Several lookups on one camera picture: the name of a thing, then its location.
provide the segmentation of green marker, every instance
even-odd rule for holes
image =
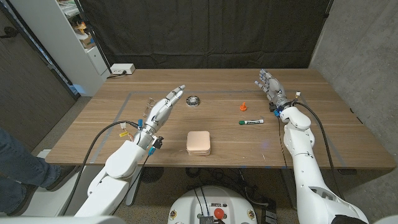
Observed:
[[[251,120],[251,121],[239,121],[240,125],[244,125],[244,124],[264,124],[264,120],[260,119],[260,120]]]

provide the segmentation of black backdrop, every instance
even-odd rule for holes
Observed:
[[[307,68],[329,0],[80,0],[109,63]]]

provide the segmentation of person's leg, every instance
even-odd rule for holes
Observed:
[[[0,212],[5,212],[8,216],[22,215],[27,210],[37,187],[0,176]]]
[[[17,139],[0,128],[0,172],[24,184],[52,185],[60,176],[60,166],[33,156]]]
[[[0,176],[0,212],[11,213],[23,201],[26,189],[15,180]]]

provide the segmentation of black cable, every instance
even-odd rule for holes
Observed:
[[[85,159],[83,160],[83,162],[82,162],[82,164],[81,164],[81,167],[79,168],[80,170],[79,170],[79,174],[78,174],[78,176],[77,176],[77,179],[76,179],[76,181],[75,181],[75,185],[73,186],[72,192],[70,193],[70,195],[69,195],[69,197],[68,197],[68,200],[67,200],[67,202],[66,202],[65,209],[64,209],[64,211],[62,212],[61,215],[65,215],[65,213],[66,213],[67,210],[68,210],[68,207],[69,207],[69,205],[70,205],[70,202],[72,201],[73,195],[75,194],[77,185],[78,185],[78,183],[79,183],[81,174],[83,173],[83,169],[84,169],[84,167],[85,167],[85,165],[86,165],[88,156],[90,155],[90,152],[91,152],[91,150],[93,149],[93,147],[94,147],[94,145],[95,145],[95,142],[98,140],[98,138],[101,136],[101,134],[104,133],[107,129],[109,129],[109,128],[111,128],[111,127],[117,125],[117,124],[121,124],[121,123],[127,123],[127,124],[130,124],[131,126],[133,126],[133,127],[135,127],[135,128],[138,128],[138,124],[136,124],[136,123],[134,123],[134,122],[131,122],[131,121],[117,121],[117,122],[114,122],[114,123],[108,125],[108,126],[105,127],[104,129],[102,129],[102,130],[97,134],[97,136],[95,136],[93,142],[91,143],[90,148],[88,149],[88,151],[87,151],[87,153],[86,153]]]
[[[199,205],[200,205],[201,215],[203,215],[203,209],[202,209],[202,207],[201,207],[201,203],[200,203],[200,200],[199,200],[197,191],[196,191],[195,189],[193,189],[193,191],[195,192],[195,195],[197,196],[197,199],[198,199],[198,202],[199,202]]]
[[[275,207],[275,201],[273,201],[270,198],[267,198],[265,196],[263,196],[262,194],[260,194],[257,190],[257,186],[251,186],[249,185],[243,178],[241,178],[240,174],[237,174],[234,170],[232,169],[228,169],[231,171],[231,173],[236,175],[236,178],[231,177],[230,175],[226,175],[223,170],[221,170],[220,168],[200,168],[200,170],[205,170],[207,172],[209,172],[209,174],[212,176],[212,178],[214,178],[215,181],[210,181],[207,180],[206,182],[201,180],[200,175],[195,175],[191,178],[195,178],[198,177],[200,180],[200,185],[189,185],[187,187],[187,190],[192,190],[195,189],[197,187],[200,187],[201,185],[220,185],[226,188],[229,188],[239,194],[241,194],[244,198],[250,200],[250,198],[256,198],[256,195],[259,195],[259,199],[260,201],[262,201],[262,203],[268,203],[268,206],[263,206],[263,205],[259,205],[258,202],[257,205],[261,206],[261,207]]]
[[[141,127],[139,127],[138,130],[139,130],[139,139],[138,139],[138,142],[139,142],[141,140],[141,131],[142,131]]]
[[[284,155],[285,166],[286,166],[286,168],[287,168],[286,157],[285,157],[285,152],[284,152],[284,145],[282,144],[282,136],[280,135],[280,119],[279,119],[278,117],[276,117],[276,119],[278,119],[278,124],[279,124],[279,142],[280,142],[280,148],[282,149],[282,155]]]
[[[206,198],[205,198],[205,193],[203,193],[203,189],[200,186],[200,190],[201,190],[201,194],[203,195],[203,199],[205,199],[205,204],[206,204],[206,209],[207,209],[207,216],[210,216],[210,212],[209,212],[209,208],[207,207],[207,202],[206,202]]]
[[[325,130],[323,129],[322,122],[320,121],[320,119],[318,118],[318,116],[315,114],[315,112],[311,110],[311,108],[310,108],[309,106],[307,106],[307,105],[305,105],[305,104],[303,104],[303,103],[300,103],[300,102],[295,102],[294,104],[295,104],[295,105],[298,104],[298,105],[300,105],[300,106],[303,106],[305,109],[307,109],[309,112],[311,112],[311,114],[312,114],[312,115],[315,117],[315,119],[318,121],[319,127],[320,127],[321,132],[322,132],[323,140],[324,140],[324,142],[325,142],[326,153],[328,154],[328,159],[329,159],[329,164],[330,164],[330,168],[331,168],[331,173],[332,173],[332,176],[333,176],[333,180],[335,181],[335,185],[336,185],[336,187],[337,187],[337,192],[338,192],[339,196],[341,197],[341,199],[345,200],[343,194],[341,194],[341,192],[340,192],[340,188],[338,187],[338,184],[337,184],[337,181],[336,181],[335,167],[334,167],[333,161],[332,161],[332,159],[331,159],[331,154],[330,154],[330,150],[329,150],[328,139],[327,139],[327,137],[326,137]]]
[[[238,170],[239,170],[239,173],[240,173],[240,176],[241,176],[242,180],[244,181],[244,177],[243,177],[242,171],[241,171],[240,169],[238,169]],[[270,204],[269,202],[268,202],[268,203],[259,203],[259,202],[255,202],[254,200],[252,200],[252,199],[249,197],[247,187],[244,188],[244,193],[246,194],[246,198],[247,198],[251,203],[254,203],[254,204],[256,204],[256,205],[265,206],[265,207],[268,207],[268,205]]]
[[[111,75],[111,76],[109,76],[108,78],[117,78],[117,77],[120,77],[120,76],[122,76],[122,75],[125,75],[126,73],[127,73],[127,72],[126,72],[125,70],[123,70],[122,74]]]
[[[137,175],[136,179],[135,179],[135,180],[132,182],[132,184],[130,185],[129,190],[127,190],[127,193],[129,193],[129,191],[131,190],[131,187],[136,183],[138,177],[139,177],[140,174],[141,174],[141,171],[144,169],[145,163],[147,162],[149,156],[150,156],[150,155],[148,155],[147,158],[145,159],[145,161],[144,161],[144,163],[143,163],[143,165],[142,165],[142,167],[141,167],[141,170],[138,172],[138,175]],[[122,203],[121,203],[121,202],[119,203],[119,205],[114,209],[112,215],[114,215],[114,214],[116,213],[116,211],[118,210],[120,204],[122,204]]]

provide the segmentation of white power strip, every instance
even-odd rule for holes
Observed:
[[[126,74],[132,74],[135,69],[133,63],[115,63],[111,67],[113,75],[120,75],[123,71],[126,71]]]

